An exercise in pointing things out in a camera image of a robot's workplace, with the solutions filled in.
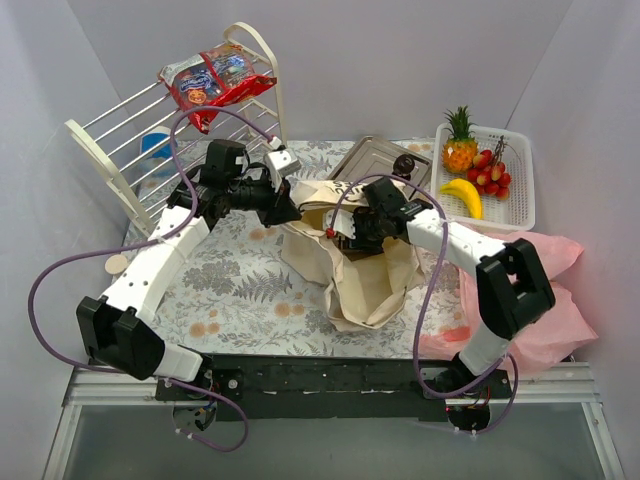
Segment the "red toy fruit with stem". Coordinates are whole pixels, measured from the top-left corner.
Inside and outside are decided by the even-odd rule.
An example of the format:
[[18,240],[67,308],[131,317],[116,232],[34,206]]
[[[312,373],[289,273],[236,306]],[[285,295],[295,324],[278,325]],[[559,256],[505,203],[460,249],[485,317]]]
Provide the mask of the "red toy fruit with stem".
[[467,180],[472,183],[480,195],[496,197],[506,201],[510,196],[512,177],[506,170],[503,153],[508,146],[501,135],[493,149],[485,149],[472,160],[467,171]]

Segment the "beige canvas tote bag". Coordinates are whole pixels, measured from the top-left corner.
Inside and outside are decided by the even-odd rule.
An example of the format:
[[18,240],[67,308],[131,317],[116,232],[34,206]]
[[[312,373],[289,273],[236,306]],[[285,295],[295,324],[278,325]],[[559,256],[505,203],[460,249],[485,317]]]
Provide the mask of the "beige canvas tote bag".
[[344,237],[327,237],[325,222],[347,186],[297,182],[291,198],[302,218],[283,226],[281,257],[305,280],[324,287],[324,310],[337,330],[375,330],[404,309],[408,292],[425,276],[417,249],[400,239],[387,238],[379,253],[366,253],[348,249]]

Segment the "pink plastic grocery bag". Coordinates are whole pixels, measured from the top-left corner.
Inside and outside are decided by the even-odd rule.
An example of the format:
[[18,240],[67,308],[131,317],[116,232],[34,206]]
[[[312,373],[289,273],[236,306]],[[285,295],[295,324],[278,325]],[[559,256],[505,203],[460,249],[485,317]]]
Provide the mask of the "pink plastic grocery bag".
[[[551,280],[556,298],[554,308],[537,322],[526,327],[510,346],[510,352],[516,358],[522,372],[544,371],[568,357],[575,349],[597,339],[597,334],[574,303],[571,292],[555,281],[555,278],[568,270],[583,253],[584,248],[578,242],[563,236],[528,231],[493,233],[491,236],[506,242],[518,238],[530,241],[535,246]],[[466,346],[480,326],[475,281],[465,272],[459,274],[459,280],[462,325],[444,327],[436,334],[421,335],[419,352],[429,359],[452,358]]]

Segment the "toy banana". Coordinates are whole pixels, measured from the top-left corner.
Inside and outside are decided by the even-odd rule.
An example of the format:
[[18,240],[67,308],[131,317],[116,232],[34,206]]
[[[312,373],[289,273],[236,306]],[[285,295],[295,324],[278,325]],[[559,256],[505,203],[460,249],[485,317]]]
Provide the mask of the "toy banana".
[[484,217],[483,204],[476,187],[469,181],[455,178],[450,182],[441,185],[441,194],[452,195],[460,199],[466,206],[473,219],[481,220]]

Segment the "cream metal shoe rack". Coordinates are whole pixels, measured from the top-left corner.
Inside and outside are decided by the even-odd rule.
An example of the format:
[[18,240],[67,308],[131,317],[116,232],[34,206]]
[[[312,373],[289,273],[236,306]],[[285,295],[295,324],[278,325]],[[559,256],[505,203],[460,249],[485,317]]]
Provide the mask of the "cream metal shoe rack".
[[[267,141],[245,124],[251,121],[267,133],[287,139],[281,86],[230,108],[242,118],[218,115],[211,125],[212,135],[243,142],[251,153],[261,151]],[[150,172],[141,173],[138,164],[149,151],[139,153],[140,139],[154,127],[170,128],[179,113],[167,87],[154,80],[92,120],[64,123],[131,224],[145,234],[159,219],[168,190],[177,182],[177,172],[168,158]]]

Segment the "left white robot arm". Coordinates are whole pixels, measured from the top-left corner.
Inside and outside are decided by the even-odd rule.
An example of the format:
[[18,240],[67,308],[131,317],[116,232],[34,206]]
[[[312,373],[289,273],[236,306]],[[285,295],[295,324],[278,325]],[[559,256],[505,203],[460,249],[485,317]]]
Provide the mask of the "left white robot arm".
[[168,343],[151,327],[167,288],[194,249],[230,211],[253,211],[265,227],[300,219],[288,176],[299,161],[285,146],[253,162],[244,145],[209,143],[205,162],[191,169],[167,199],[149,246],[120,277],[76,310],[89,357],[138,380],[169,377],[193,400],[213,386],[202,354]]

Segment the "toy pineapple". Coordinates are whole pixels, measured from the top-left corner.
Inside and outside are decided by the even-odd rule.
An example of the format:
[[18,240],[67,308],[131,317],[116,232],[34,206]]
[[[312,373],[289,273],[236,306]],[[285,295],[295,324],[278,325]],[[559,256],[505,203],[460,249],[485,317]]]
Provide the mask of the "toy pineapple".
[[473,123],[468,106],[459,106],[455,111],[447,110],[445,117],[448,122],[445,130],[449,136],[442,148],[442,164],[451,174],[464,174],[472,168],[473,159],[478,154],[478,143],[471,132]]

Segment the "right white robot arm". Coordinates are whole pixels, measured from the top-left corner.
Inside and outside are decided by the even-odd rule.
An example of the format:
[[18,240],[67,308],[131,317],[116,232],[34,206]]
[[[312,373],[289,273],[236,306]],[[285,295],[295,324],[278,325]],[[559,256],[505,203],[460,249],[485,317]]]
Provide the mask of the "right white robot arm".
[[551,310],[556,299],[534,245],[523,238],[504,242],[450,220],[441,205],[421,187],[407,199],[395,175],[371,174],[357,180],[366,206],[347,211],[336,205],[326,215],[328,236],[340,234],[356,244],[397,238],[437,253],[427,290],[434,291],[445,262],[476,283],[480,325],[468,343],[431,382],[418,381],[423,392],[438,399],[475,397],[489,375],[509,355],[513,340]]

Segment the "red snack bag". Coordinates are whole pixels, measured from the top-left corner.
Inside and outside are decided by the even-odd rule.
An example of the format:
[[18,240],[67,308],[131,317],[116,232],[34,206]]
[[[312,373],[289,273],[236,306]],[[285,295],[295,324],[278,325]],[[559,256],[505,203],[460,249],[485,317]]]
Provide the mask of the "red snack bag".
[[239,45],[222,44],[164,66],[157,75],[181,111],[244,103],[277,85]]

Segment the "dark purple toy plum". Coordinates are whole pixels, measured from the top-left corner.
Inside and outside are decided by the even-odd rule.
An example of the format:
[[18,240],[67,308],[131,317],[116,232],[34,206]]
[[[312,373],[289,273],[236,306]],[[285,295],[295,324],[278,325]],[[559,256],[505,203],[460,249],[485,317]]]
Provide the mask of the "dark purple toy plum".
[[402,154],[395,159],[392,167],[392,174],[394,176],[410,180],[414,169],[414,158],[411,155]]

